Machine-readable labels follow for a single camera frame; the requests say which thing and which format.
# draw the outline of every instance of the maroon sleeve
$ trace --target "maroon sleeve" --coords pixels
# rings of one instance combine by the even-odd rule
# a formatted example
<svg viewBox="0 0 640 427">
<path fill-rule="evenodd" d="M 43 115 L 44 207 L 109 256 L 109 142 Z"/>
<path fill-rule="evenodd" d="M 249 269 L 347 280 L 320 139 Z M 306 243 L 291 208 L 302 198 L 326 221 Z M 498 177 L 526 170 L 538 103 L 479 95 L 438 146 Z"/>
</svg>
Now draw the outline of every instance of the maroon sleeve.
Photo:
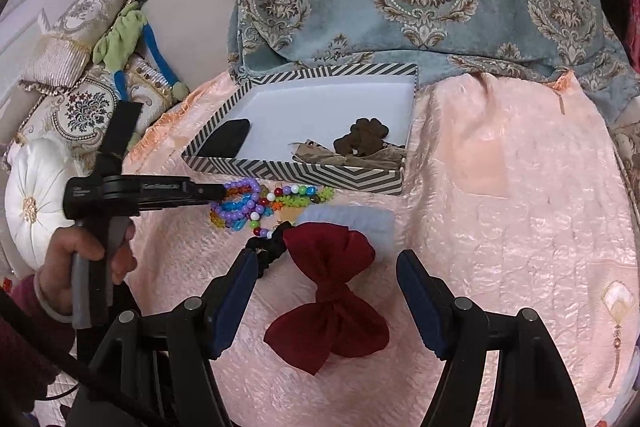
<svg viewBox="0 0 640 427">
<path fill-rule="evenodd" d="M 22 280 L 11 293 L 12 299 L 51 342 L 69 351 L 75 331 L 71 324 L 57 322 L 47 315 L 33 289 L 33 275 Z M 41 357 L 14 329 L 0 318 L 0 379 L 12 393 L 22 411 L 33 410 L 33 402 L 47 396 L 47 386 L 56 380 L 57 367 Z"/>
</svg>

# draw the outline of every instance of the white bracelet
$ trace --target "white bracelet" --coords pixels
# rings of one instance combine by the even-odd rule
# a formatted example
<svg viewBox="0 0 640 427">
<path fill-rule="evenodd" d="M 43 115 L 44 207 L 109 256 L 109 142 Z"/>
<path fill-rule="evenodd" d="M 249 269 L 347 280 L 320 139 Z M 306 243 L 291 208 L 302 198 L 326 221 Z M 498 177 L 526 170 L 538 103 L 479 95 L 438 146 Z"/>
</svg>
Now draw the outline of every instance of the white bracelet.
<svg viewBox="0 0 640 427">
<path fill-rule="evenodd" d="M 61 315 L 57 311 L 54 311 L 51 306 L 49 306 L 47 299 L 45 299 L 44 295 L 42 294 L 42 288 L 40 288 L 40 279 L 38 277 L 38 272 L 36 272 L 36 275 L 33 277 L 33 289 L 36 292 L 36 299 L 38 299 L 38 302 L 42 306 L 42 309 L 47 313 L 47 315 L 49 315 L 49 317 L 51 317 L 55 321 L 62 322 L 63 324 L 71 324 L 73 318 L 71 315 Z"/>
</svg>

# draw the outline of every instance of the multicolored bead necklace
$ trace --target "multicolored bead necklace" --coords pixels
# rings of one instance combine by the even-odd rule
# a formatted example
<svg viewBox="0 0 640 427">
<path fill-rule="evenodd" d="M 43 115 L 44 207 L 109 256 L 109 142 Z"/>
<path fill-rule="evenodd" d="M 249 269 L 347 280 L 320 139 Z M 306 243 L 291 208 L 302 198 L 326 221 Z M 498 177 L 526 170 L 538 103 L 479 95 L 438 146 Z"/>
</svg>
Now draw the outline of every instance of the multicolored bead necklace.
<svg viewBox="0 0 640 427">
<path fill-rule="evenodd" d="M 257 237 L 271 238 L 271 230 L 260 227 L 260 220 L 269 217 L 283 206 L 300 208 L 311 203 L 324 203 L 334 197 L 331 187 L 317 188 L 306 185 L 285 185 L 271 192 L 255 178 L 225 183 L 226 198 L 235 201 L 213 201 L 209 218 L 219 229 L 242 230 L 249 223 Z"/>
</svg>

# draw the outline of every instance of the black scrunchie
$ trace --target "black scrunchie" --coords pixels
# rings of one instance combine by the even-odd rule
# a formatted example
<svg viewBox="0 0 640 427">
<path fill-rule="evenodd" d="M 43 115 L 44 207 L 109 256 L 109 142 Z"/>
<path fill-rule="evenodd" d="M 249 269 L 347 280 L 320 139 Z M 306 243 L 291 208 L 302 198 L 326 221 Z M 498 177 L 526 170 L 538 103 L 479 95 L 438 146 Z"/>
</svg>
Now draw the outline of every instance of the black scrunchie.
<svg viewBox="0 0 640 427">
<path fill-rule="evenodd" d="M 273 261 L 287 251 L 282 234 L 293 225 L 289 221 L 280 223 L 273 231 L 271 239 L 266 237 L 252 237 L 246 242 L 245 248 L 255 251 L 258 256 L 258 279 Z"/>
</svg>

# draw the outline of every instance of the red bow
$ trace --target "red bow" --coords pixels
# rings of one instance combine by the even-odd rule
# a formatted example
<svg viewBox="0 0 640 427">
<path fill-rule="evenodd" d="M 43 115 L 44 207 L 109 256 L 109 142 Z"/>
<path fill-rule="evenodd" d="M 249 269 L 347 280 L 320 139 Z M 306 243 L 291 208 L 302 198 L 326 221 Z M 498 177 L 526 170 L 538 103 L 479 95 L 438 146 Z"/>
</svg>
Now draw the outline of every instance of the red bow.
<svg viewBox="0 0 640 427">
<path fill-rule="evenodd" d="M 316 302 L 281 315 L 264 341 L 281 359 L 312 375 L 329 357 L 364 357 L 389 342 L 385 319 L 346 285 L 375 259 L 367 238 L 330 223 L 303 223 L 283 240 L 300 271 L 318 285 Z"/>
</svg>

